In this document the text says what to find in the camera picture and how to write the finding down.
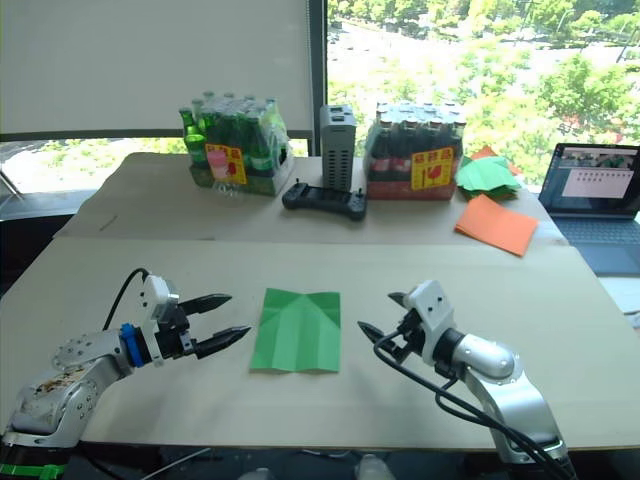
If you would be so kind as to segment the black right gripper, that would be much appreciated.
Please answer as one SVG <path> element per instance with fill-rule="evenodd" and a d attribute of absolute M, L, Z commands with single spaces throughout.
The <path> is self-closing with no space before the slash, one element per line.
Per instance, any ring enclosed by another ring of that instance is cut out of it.
<path fill-rule="evenodd" d="M 406 306 L 407 294 L 391 292 L 388 297 L 400 306 Z M 357 322 L 360 330 L 374 345 L 382 344 L 381 349 L 391 355 L 398 363 L 403 364 L 410 354 L 422 355 L 425 344 L 425 332 L 421 326 L 422 319 L 415 309 L 411 309 L 399 322 L 393 337 L 400 336 L 405 344 L 399 346 L 393 339 L 384 341 L 385 333 L 367 322 Z"/>

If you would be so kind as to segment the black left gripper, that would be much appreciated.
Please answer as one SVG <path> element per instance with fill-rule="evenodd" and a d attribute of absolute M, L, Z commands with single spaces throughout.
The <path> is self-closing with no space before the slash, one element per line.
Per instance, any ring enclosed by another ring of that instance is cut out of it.
<path fill-rule="evenodd" d="M 167 358 L 178 359 L 191 354 L 203 359 L 241 340 L 251 330 L 250 326 L 229 327 L 204 341 L 194 341 L 190 336 L 190 315 L 215 310 L 231 299 L 231 295 L 214 293 L 156 306 L 152 313 L 157 330 L 152 332 L 151 346 L 155 350 L 151 353 L 151 360 L 163 362 Z"/>

